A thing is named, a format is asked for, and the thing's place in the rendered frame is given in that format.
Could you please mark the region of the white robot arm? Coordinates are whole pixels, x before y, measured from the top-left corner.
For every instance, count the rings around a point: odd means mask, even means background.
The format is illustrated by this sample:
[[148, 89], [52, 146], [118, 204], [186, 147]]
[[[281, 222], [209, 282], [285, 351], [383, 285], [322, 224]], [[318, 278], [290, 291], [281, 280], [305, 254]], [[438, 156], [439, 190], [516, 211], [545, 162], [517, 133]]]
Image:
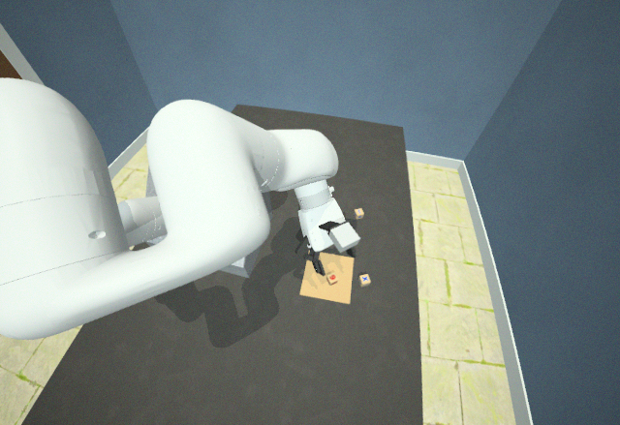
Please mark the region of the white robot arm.
[[318, 131], [266, 131], [197, 100], [160, 109], [146, 149], [158, 198], [117, 204], [82, 113], [42, 84], [0, 78], [1, 335], [50, 337], [233, 264], [270, 233], [262, 193], [294, 189], [315, 208], [338, 170]]

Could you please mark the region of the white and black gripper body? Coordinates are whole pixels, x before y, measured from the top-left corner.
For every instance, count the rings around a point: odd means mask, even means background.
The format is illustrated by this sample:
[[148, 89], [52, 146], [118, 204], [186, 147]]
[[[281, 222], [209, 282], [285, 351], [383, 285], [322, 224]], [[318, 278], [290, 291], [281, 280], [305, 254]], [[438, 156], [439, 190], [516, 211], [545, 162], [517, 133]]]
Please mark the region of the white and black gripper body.
[[300, 222], [303, 238], [307, 235], [309, 243], [308, 248], [313, 248], [315, 252], [324, 250], [333, 245], [329, 238], [328, 231], [320, 229], [319, 225], [332, 221], [336, 223], [345, 222], [344, 215], [333, 197], [329, 202], [311, 209], [298, 210], [298, 218]]

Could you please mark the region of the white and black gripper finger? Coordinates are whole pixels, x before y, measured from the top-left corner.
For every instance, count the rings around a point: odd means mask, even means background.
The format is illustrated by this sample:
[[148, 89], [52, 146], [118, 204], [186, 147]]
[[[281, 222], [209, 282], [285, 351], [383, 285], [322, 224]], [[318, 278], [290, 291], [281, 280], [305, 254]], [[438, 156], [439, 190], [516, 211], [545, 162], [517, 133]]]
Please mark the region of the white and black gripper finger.
[[[356, 228], [357, 228], [357, 220], [353, 220], [353, 219], [345, 219], [345, 220], [346, 220], [346, 221], [348, 221], [348, 222], [349, 222], [349, 224], [352, 226], [352, 228], [356, 231]], [[355, 257], [357, 256], [357, 255], [356, 255], [356, 248], [355, 248], [355, 246], [354, 246], [354, 247], [352, 247], [352, 248], [350, 248], [350, 249], [348, 249], [348, 250], [346, 250], [346, 251], [347, 251], [347, 254], [348, 254], [349, 256], [353, 257], [353, 258], [355, 258]]]
[[314, 252], [313, 248], [311, 248], [310, 253], [308, 255], [304, 253], [304, 249], [306, 248], [308, 243], [309, 243], [308, 237], [307, 235], [305, 235], [302, 241], [299, 243], [299, 245], [295, 249], [295, 252], [301, 257], [312, 261], [315, 271], [317, 273], [320, 273], [322, 276], [325, 276], [326, 275], [325, 270], [323, 268], [322, 262], [319, 260], [319, 255], [321, 251]]

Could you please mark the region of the tan flat mat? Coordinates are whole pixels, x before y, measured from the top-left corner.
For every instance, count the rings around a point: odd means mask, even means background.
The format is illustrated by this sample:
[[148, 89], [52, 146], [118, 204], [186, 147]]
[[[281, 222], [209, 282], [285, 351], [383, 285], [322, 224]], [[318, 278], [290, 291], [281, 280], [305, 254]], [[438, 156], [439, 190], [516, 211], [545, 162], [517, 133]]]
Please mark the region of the tan flat mat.
[[[350, 304], [354, 258], [320, 253], [325, 276], [316, 273], [313, 263], [306, 261], [300, 295]], [[326, 275], [335, 272], [338, 282], [330, 286]]]

